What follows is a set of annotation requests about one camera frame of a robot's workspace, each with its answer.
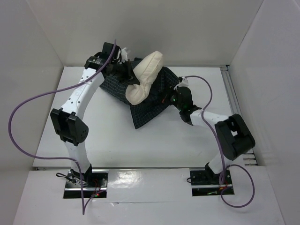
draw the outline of black wire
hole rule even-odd
[[[187,183],[192,183],[192,181],[188,181],[188,180],[190,180],[191,178],[189,177],[189,178],[187,178]]]
[[[71,178],[69,178],[68,176],[66,176],[66,175],[64,175],[64,174],[62,174],[62,173],[60,173],[60,172],[56,173],[56,176],[57,176],[57,177],[63,177],[63,178],[65,178],[65,179],[67,179],[68,181],[72,181]]]

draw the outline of white floor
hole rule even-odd
[[[176,75],[199,75],[209,81],[213,100],[207,111],[231,115],[225,86],[219,68],[171,67]],[[78,83],[83,67],[65,67],[58,88]],[[194,103],[204,107],[209,89],[202,80],[190,78]],[[72,90],[55,95],[52,108],[59,109]],[[86,149],[94,167],[202,167],[218,148],[210,130],[185,124],[174,106],[142,128],[135,130],[130,109],[100,88],[87,107],[83,120],[90,129]],[[48,117],[37,155],[67,157],[68,153],[55,134]],[[66,160],[38,160],[36,167],[69,167]]]
[[[220,196],[192,197],[188,169],[110,170],[107,198],[90,202],[84,216],[80,199],[62,198],[65,180],[58,171],[31,171],[14,225],[284,225],[265,168],[247,169],[256,192],[243,209],[226,206]],[[231,174],[235,195],[225,199],[244,204],[250,181],[239,168]]]

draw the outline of checkered fabric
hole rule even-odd
[[[131,61],[132,69],[142,60]],[[116,76],[107,76],[100,87],[120,101],[129,105],[133,124],[136,129],[148,123],[168,107],[161,103],[162,93],[170,86],[178,84],[178,77],[167,67],[163,67],[151,86],[149,96],[138,105],[131,105],[126,99],[127,84],[120,84]]]

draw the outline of metal base plate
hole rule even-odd
[[[108,170],[93,169],[92,172],[94,178],[93,182],[91,184],[83,184],[84,198],[90,198],[100,190],[103,190],[103,192],[95,195],[94,198],[106,198]],[[67,176],[70,178],[72,177],[70,171]],[[76,179],[75,182],[66,180],[63,198],[81,198],[80,180]]]
[[[193,196],[220,195],[223,189],[225,189],[224,195],[234,194],[229,170],[226,170],[224,185],[219,185],[218,178],[208,180],[204,169],[191,170],[190,175]]]

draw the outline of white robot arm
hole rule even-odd
[[[96,89],[110,74],[118,77],[120,83],[139,84],[135,77],[130,61],[128,61],[128,51],[126,48],[120,50],[118,46],[111,61],[98,75],[88,80],[104,64],[113,49],[113,44],[104,43],[102,52],[91,56],[86,64],[79,83],[84,83],[77,87],[68,100],[58,109],[52,109],[50,116],[56,134],[65,143],[69,156],[75,159],[82,170],[84,180],[89,182],[92,166],[87,158],[85,149],[85,139],[89,133],[89,128],[83,122],[84,112],[93,97]],[[75,162],[71,162],[71,172],[73,176],[79,177],[79,169]]]
[[[202,118],[211,125],[217,134],[220,147],[224,154],[225,167],[233,164],[233,161],[243,153],[255,146],[255,140],[246,126],[242,117],[238,114],[232,116],[218,115],[204,111],[193,104],[192,94],[187,87],[188,81],[180,77],[180,83],[170,88],[166,94],[165,102],[174,105],[180,112],[182,120],[190,125],[208,128]],[[223,165],[221,155],[218,153],[206,166],[205,171],[210,178],[218,177]]]

